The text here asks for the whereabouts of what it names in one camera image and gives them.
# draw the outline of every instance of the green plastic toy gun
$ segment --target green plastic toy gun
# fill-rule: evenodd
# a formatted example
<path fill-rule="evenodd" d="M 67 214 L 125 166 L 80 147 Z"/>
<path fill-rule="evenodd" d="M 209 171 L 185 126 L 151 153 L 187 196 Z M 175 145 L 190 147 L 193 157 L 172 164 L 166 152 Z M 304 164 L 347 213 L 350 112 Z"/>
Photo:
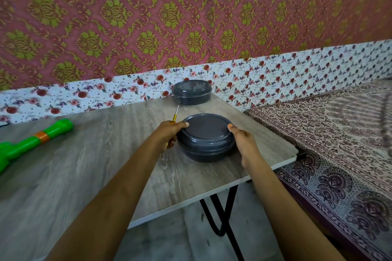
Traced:
<path fill-rule="evenodd" d="M 34 149 L 40 144 L 55 138 L 61 134 L 71 131 L 73 124 L 68 119 L 58 120 L 56 123 L 38 132 L 36 135 L 22 140 L 18 144 L 11 144 L 9 142 L 0 143 L 0 173 L 9 165 L 11 160 L 19 158 L 22 154 Z"/>

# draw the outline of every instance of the person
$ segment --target person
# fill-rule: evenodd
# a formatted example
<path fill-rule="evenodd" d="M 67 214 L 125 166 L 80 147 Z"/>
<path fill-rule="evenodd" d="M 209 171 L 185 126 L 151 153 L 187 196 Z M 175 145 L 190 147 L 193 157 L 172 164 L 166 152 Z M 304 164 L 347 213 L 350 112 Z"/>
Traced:
<path fill-rule="evenodd" d="M 112 260 L 159 155 L 189 124 L 162 122 L 119 172 L 87 204 L 46 260 Z M 285 260 L 344 260 L 284 188 L 253 135 L 230 124 L 241 163 L 250 174 Z"/>

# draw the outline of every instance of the table leg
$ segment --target table leg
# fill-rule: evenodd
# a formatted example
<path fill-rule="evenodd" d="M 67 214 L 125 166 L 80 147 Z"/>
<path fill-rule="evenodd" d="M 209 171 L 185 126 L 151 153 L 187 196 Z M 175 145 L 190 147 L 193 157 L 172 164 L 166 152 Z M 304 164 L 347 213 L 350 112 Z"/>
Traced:
<path fill-rule="evenodd" d="M 203 207 L 205 216 L 206 216 L 208 222 L 210 223 L 210 226 L 213 229 L 213 231 L 215 232 L 215 234 L 222 237 L 227 233 L 227 237 L 230 240 L 231 245 L 233 246 L 234 252 L 236 253 L 238 260 L 242 261 L 242 260 L 244 260 L 244 258 L 242 256 L 242 253 L 241 253 L 241 250 L 239 249 L 237 240 L 236 240 L 234 233 L 231 230 L 231 227 L 229 224 L 229 219 L 230 219 L 230 215 L 231 215 L 231 210 L 233 209 L 233 204 L 234 204 L 234 199 L 236 197 L 237 188 L 238 188 L 238 185 L 231 187 L 229 189 L 225 210 L 223 210 L 222 204 L 220 203 L 217 194 L 213 194 L 210 196 L 211 201 L 213 202 L 214 207 L 216 209 L 216 212 L 218 213 L 219 219 L 221 220 L 221 223 L 222 223 L 220 229 L 218 229 L 218 227 L 216 226 L 214 219 L 211 216 L 211 213 L 210 213 L 208 206 L 205 203 L 204 199 L 201 199 L 200 203 Z"/>

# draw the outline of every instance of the gray round container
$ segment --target gray round container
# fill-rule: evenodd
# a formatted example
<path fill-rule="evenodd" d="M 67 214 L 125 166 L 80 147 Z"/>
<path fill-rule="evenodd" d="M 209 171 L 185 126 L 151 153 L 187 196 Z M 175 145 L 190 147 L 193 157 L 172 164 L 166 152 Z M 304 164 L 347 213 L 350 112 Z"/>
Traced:
<path fill-rule="evenodd" d="M 227 128 L 228 119 L 214 114 L 197 114 L 185 118 L 184 122 L 189 126 L 177 133 L 177 139 L 188 158 L 216 162 L 235 151 L 236 141 Z"/>
<path fill-rule="evenodd" d="M 177 103 L 197 105 L 207 102 L 213 88 L 205 80 L 185 80 L 174 85 L 172 93 Z"/>

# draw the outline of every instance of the wood grain tabletop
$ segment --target wood grain tabletop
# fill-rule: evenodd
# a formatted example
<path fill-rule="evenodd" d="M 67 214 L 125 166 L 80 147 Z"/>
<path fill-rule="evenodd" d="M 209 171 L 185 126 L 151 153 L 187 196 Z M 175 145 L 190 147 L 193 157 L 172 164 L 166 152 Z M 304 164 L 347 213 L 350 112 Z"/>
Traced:
<path fill-rule="evenodd" d="M 0 128 L 0 142 L 20 142 L 56 120 L 74 130 L 26 153 L 0 175 L 0 260 L 46 255 L 78 213 L 129 159 L 160 122 L 171 120 L 172 97 Z M 215 113 L 254 134 L 273 168 L 296 159 L 297 149 L 215 95 L 180 106 L 177 121 Z M 216 163 L 194 162 L 176 144 L 161 154 L 129 227 L 249 179 L 236 153 Z"/>

